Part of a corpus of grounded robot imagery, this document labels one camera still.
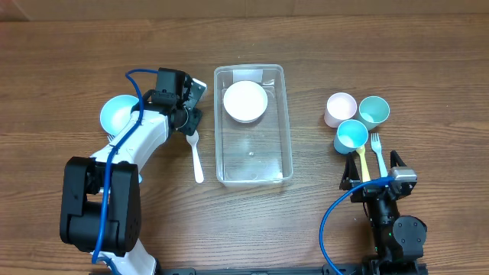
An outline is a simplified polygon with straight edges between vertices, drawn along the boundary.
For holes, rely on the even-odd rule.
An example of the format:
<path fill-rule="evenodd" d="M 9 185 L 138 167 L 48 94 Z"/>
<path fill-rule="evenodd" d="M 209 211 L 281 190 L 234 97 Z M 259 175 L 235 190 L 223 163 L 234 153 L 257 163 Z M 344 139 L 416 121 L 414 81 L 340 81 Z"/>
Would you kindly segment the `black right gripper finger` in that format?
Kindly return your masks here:
<path fill-rule="evenodd" d="M 406 164 L 403 162 L 400 155 L 395 150 L 392 150 L 390 152 L 390 167 L 406 167 Z"/>
<path fill-rule="evenodd" d="M 352 154 L 346 155 L 345 170 L 339 185 L 341 190 L 350 190 L 361 183 L 360 176 Z"/>

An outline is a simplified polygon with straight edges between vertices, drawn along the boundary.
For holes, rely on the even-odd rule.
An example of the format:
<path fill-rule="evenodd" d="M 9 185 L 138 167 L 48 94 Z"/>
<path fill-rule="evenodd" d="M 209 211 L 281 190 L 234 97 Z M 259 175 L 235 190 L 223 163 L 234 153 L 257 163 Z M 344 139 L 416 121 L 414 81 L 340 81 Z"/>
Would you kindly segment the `light blue plastic bowl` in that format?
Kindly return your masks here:
<path fill-rule="evenodd" d="M 138 103 L 132 95 L 117 95 L 108 100 L 100 111 L 100 125 L 109 135 L 116 136 L 129 122 L 131 109 Z"/>

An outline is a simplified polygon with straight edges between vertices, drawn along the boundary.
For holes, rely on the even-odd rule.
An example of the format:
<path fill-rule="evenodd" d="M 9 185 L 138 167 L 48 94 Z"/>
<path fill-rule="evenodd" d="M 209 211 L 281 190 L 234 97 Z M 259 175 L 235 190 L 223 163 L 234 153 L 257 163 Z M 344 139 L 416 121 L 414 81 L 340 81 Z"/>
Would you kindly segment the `white plastic bowl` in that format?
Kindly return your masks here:
<path fill-rule="evenodd" d="M 268 97 L 264 88 L 252 81 L 239 81 L 225 92 L 223 105 L 227 113 L 236 121 L 251 123 L 266 111 Z"/>

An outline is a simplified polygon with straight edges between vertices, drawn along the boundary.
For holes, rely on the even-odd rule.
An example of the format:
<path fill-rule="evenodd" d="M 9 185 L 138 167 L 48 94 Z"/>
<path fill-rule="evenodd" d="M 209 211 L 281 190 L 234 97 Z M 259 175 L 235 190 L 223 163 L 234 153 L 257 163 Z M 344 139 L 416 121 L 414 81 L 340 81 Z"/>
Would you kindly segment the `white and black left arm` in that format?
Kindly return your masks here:
<path fill-rule="evenodd" d="M 106 102 L 101 121 L 120 122 L 121 130 L 90 157 L 72 157 L 63 176 L 60 239 L 91 254 L 113 274 L 161 272 L 159 260 L 140 239 L 141 170 L 174 132 L 196 133 L 202 119 L 197 103 L 207 85 L 181 70 L 154 71 L 156 86 L 138 92 L 131 103 Z"/>

